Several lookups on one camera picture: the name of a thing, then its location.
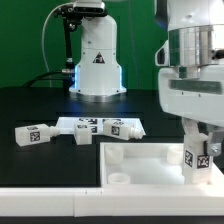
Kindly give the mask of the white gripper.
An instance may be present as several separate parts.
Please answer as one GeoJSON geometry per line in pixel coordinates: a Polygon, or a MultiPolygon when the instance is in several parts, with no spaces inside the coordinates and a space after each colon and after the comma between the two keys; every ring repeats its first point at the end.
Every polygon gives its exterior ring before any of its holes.
{"type": "Polygon", "coordinates": [[[224,65],[202,67],[200,76],[181,79],[173,68],[159,71],[159,101],[164,112],[206,124],[207,154],[222,153],[224,140],[224,65]]]}

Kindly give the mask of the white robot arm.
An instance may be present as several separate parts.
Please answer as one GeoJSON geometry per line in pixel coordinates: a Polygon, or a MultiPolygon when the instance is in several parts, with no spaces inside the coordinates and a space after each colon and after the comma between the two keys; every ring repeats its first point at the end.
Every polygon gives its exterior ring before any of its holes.
{"type": "MultiPolygon", "coordinates": [[[[185,133],[207,125],[205,153],[218,156],[224,140],[224,0],[153,0],[154,18],[167,33],[155,53],[162,109],[182,118],[185,133]]],[[[101,102],[123,94],[116,63],[116,25],[102,0],[75,0],[83,16],[81,60],[70,94],[101,102]]]]}

